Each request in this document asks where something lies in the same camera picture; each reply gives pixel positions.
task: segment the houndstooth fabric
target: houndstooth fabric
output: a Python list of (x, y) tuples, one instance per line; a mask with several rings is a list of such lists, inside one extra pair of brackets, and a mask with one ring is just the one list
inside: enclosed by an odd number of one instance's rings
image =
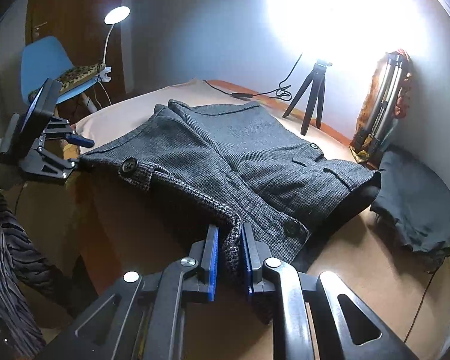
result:
[[(122, 172), (131, 157), (137, 169)], [(142, 126), (80, 160), (113, 169), (144, 191), (171, 187), (225, 223), (222, 252), (232, 273), (244, 221), (273, 256), (291, 263), (333, 209), (374, 175), (352, 162), (325, 159), (317, 145), (286, 130), (256, 102), (190, 108), (170, 100)]]

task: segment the chair leg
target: chair leg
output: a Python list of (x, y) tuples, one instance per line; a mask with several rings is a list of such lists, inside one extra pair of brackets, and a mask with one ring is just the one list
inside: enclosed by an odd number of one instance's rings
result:
[(97, 112), (97, 107), (95, 107), (95, 104), (92, 102), (92, 99), (88, 97), (85, 92), (82, 92), (80, 94), (80, 100), (82, 101), (82, 104), (90, 111), (91, 114), (94, 112)]

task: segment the blue chair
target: blue chair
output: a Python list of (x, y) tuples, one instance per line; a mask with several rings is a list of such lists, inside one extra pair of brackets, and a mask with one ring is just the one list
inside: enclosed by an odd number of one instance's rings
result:
[[(40, 88), (47, 78), (56, 79), (73, 67), (64, 48), (54, 36), (47, 36), (29, 44), (22, 52), (20, 68), (20, 90), (24, 103), (27, 105), (30, 104), (28, 94)], [(80, 95), (96, 83), (97, 75), (60, 95), (57, 99), (57, 104)]]

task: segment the lamp head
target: lamp head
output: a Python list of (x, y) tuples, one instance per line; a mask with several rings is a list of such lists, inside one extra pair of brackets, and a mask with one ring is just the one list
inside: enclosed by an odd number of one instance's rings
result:
[(124, 20), (129, 14), (129, 7), (116, 7), (106, 15), (104, 20), (105, 24), (117, 24)]

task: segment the silver folded tripod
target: silver folded tripod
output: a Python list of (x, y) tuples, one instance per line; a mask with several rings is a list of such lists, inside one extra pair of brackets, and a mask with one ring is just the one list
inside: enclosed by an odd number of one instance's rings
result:
[[(351, 147), (356, 153), (365, 150), (371, 157), (385, 139), (393, 119), (398, 93), (408, 73), (408, 60), (398, 52), (388, 54), (385, 72), (378, 90), (377, 99), (364, 127), (355, 134)], [(370, 137), (370, 144), (363, 147)]]

